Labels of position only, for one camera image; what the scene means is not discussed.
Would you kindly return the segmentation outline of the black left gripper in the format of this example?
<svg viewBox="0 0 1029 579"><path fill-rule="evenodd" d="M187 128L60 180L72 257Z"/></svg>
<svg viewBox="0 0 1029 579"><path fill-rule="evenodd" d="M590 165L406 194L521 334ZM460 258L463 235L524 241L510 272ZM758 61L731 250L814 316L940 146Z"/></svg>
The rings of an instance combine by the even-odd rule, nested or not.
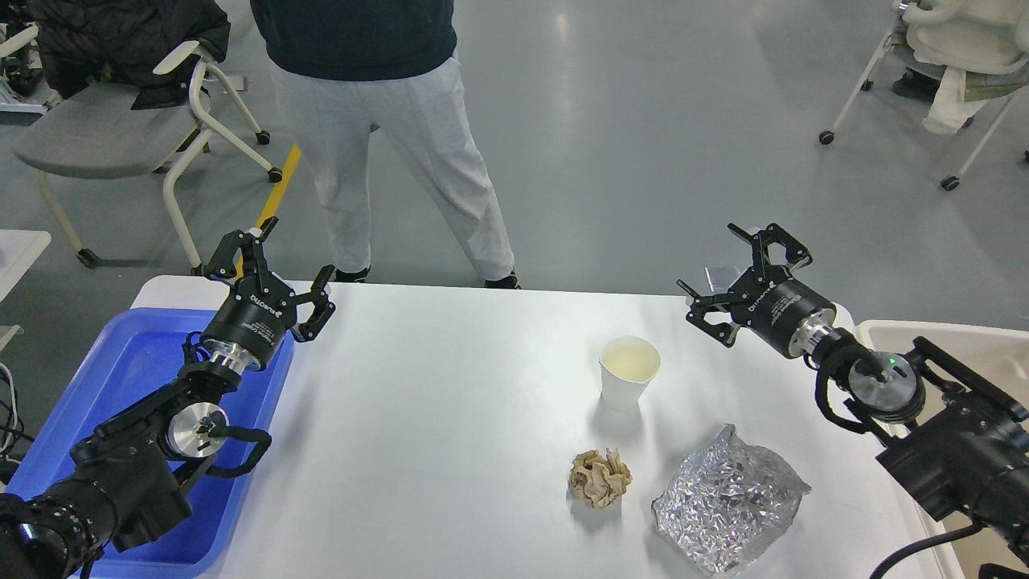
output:
<svg viewBox="0 0 1029 579"><path fill-rule="evenodd" d="M234 287L203 330L201 343L213 355L245 351L247 366L257 371L265 370L287 330L298 343L313 341L338 310L327 289L338 272L334 266L320 268L303 294L295 294L293 287L269 270L264 243L278 223L278 216L270 216L260 227L223 236L209 263L202 266L203 277ZM312 314L295 323L297 307L308 303Z"/></svg>

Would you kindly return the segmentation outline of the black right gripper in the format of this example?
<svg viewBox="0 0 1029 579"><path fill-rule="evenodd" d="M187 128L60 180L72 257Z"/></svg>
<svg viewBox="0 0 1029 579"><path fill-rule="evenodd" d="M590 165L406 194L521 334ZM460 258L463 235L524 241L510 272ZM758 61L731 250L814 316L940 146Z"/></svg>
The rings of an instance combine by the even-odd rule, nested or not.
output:
<svg viewBox="0 0 1029 579"><path fill-rule="evenodd" d="M752 233L730 223L728 230L750 244L751 276L738 280L734 293L710 296L702 296L683 279L677 279L677 285L691 298L685 319L724 347L732 347L740 327L746 326L787 359L813 353L816 345L830 333L837 307L793 278L794 272L813 261L807 246L776 223L756 228ZM769 256L772 245L784 249L785 264L772 263ZM707 316L712 313L728 314L730 319L708 322Z"/></svg>

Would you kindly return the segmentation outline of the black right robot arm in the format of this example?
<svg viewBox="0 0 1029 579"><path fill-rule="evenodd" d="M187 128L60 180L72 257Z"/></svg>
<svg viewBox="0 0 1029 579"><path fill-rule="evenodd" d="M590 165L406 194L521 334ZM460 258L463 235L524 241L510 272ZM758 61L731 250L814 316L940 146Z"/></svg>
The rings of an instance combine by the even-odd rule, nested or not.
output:
<svg viewBox="0 0 1029 579"><path fill-rule="evenodd" d="M752 264L723 293L691 298L685 319L731 347L746 327L786 359L816 373L820 413L846 431L871 433L878 463L941 523L962 513L965 528L911 543L877 565L882 578L909 556L991 528L1019 560L1028 557L1027 408L929 339L906 352L872 351L835 326L838 309L795 277L808 248L779 224L751 231L728 224L749 244Z"/></svg>

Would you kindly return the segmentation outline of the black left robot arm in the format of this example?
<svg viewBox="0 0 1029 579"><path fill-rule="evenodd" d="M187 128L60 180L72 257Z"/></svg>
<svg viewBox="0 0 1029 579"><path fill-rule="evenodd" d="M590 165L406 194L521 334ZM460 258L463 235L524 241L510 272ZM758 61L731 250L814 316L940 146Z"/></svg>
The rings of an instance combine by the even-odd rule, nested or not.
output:
<svg viewBox="0 0 1029 579"><path fill-rule="evenodd" d="M2 495L4 578L88 577L105 545L157 541L191 516L203 476L250 473L272 443L261 429L232 425L220 406L247 370L261 372L287 334L314 340L331 316L324 266L299 294L269 270L264 243L275 216L221 239L206 278L229 285L203 332L188 334L175 378L93 429L70 450L69 476L32 499Z"/></svg>

